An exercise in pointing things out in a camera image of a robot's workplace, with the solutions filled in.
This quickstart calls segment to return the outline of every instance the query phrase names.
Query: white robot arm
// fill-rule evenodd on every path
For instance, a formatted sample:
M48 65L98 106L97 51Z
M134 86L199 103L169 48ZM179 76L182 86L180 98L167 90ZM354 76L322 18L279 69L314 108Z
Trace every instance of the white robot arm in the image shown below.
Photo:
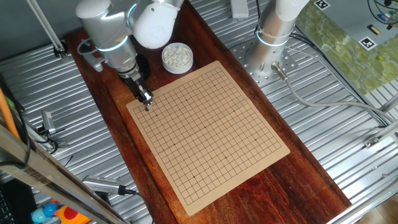
M297 16L309 0L270 0L263 10L256 41L246 54L246 64L255 73L272 75L271 65L282 61L285 44Z
M98 72L102 71L101 62L115 68L134 96L149 110L153 96L146 87L136 62L137 53L128 36L134 35L148 49L165 45L171 38L182 3L183 0L123 0L117 4L110 0L82 0L76 15L102 57L94 58L92 52L81 53L79 49L78 52Z

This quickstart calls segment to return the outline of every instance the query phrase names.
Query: metal floor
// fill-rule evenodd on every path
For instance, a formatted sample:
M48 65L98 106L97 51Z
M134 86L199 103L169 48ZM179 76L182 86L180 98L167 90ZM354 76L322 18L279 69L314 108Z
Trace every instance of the metal floor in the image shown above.
M190 1L207 24L231 50L254 38L257 22L255 1L248 0L248 19L231 18L229 0ZM307 45L290 40L289 45L306 49ZM291 52L298 70L289 74L298 94L313 102L356 101L356 98L322 64L313 58ZM102 175L120 178L135 188L129 171L88 91L73 59L53 56L52 46L0 62L3 74L15 97L25 107L25 118L41 126L41 110L53 114L57 128L65 131L54 140L68 143L68 149L54 154L62 164L73 156L67 168L78 178ZM379 123L365 110L339 106L311 108L297 103L281 80L267 82L261 90L290 127L354 203L398 175L398 148L387 138L371 148L363 142L380 131ZM37 203L48 197L35 192ZM111 203L123 217L134 223L150 223L151 217L136 196L113 196Z

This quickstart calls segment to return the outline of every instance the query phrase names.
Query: white go stone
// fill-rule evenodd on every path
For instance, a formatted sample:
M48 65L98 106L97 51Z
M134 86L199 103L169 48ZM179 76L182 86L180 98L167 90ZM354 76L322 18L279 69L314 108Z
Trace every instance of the white go stone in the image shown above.
M167 47L164 62L174 67L181 67L191 61L192 53L185 47Z

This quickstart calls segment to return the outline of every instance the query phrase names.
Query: wooden table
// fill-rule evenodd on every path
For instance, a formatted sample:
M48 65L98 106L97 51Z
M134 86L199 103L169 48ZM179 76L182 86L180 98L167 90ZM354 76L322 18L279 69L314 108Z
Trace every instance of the wooden table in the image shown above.
M189 217L126 109L126 104L135 100L129 88L117 71L104 65L98 73L77 54L76 47L85 38L87 34L80 30L66 36L65 41L139 191L154 205L156 223L326 223L351 205L232 53L185 1L170 42L182 42L192 49L190 72L219 60L291 150L279 162ZM147 50L133 42L149 59L147 84L152 91L181 77L163 68L162 49Z

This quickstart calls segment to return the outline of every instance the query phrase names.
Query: white bowl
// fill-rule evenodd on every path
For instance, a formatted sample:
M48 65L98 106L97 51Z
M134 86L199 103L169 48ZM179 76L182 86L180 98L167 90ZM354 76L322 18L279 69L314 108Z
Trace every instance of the white bowl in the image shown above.
M181 67L176 67L176 66L172 66L172 65L167 64L167 63L165 62L165 60L164 60L164 53L166 52L166 50L167 50L168 47L185 47L186 49L189 50L189 52L190 52L190 54L191 54L191 56L192 56L192 57L191 57L191 60L190 60L186 65L183 65L183 66L181 66ZM188 70L191 69L191 67L192 67L192 65L193 65L193 53L192 53L191 48L188 47L186 44L183 44L183 43L172 43L172 44L167 45L167 46L163 49L163 51L162 51L162 61L163 61L163 67L164 67L168 72L173 73L173 74L182 74L182 73L185 73L185 72L187 72Z

